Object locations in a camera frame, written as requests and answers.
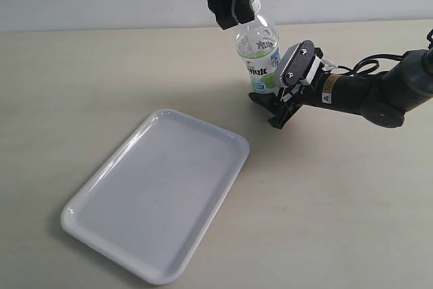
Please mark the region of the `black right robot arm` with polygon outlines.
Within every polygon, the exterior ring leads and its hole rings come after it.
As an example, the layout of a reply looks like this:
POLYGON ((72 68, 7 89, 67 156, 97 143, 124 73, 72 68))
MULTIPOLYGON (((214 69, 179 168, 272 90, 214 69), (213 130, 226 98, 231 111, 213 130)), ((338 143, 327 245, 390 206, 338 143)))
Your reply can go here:
POLYGON ((276 93, 249 94, 282 129, 303 105, 363 116, 386 128, 403 125, 405 113, 432 99, 432 49, 377 54, 334 74, 335 65, 310 41, 291 46, 275 72, 276 93))

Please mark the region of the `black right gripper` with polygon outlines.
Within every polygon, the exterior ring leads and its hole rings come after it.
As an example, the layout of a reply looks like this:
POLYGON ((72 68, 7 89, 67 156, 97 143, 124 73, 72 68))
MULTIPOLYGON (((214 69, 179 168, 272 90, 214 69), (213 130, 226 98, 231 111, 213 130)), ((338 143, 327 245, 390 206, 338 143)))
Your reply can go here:
POLYGON ((301 85, 296 93, 280 88, 277 95, 251 92, 248 97, 255 104, 272 113, 269 124, 273 128, 283 129, 284 125, 302 106, 320 107, 318 100, 320 86, 320 82, 316 82, 312 85, 301 85))

